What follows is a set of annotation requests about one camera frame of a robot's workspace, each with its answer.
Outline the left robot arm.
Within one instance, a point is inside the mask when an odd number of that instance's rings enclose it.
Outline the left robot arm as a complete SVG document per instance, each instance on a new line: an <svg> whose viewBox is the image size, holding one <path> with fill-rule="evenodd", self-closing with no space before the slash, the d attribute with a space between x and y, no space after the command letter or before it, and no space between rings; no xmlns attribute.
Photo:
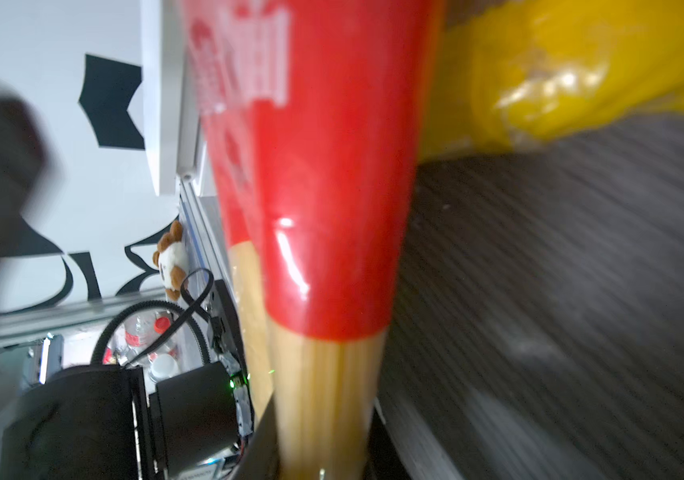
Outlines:
<svg viewBox="0 0 684 480"><path fill-rule="evenodd" d="M213 360L146 388L137 359L91 362L23 393L0 435L0 479L175 479L245 451L254 430L238 367Z"/></svg>

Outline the red spaghetti bag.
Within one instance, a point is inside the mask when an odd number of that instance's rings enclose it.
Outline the red spaghetti bag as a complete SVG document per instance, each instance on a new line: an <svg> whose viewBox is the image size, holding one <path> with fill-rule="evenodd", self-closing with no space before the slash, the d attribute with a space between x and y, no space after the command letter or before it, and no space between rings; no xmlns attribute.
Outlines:
<svg viewBox="0 0 684 480"><path fill-rule="evenodd" d="M217 188L252 406L255 421L259 422L271 400L274 386L260 260L248 230L238 186L242 179L238 145L213 116L202 117L201 123Z"/></svg>
<svg viewBox="0 0 684 480"><path fill-rule="evenodd" d="M440 1L184 1L221 193L259 267L280 475L359 479Z"/></svg>

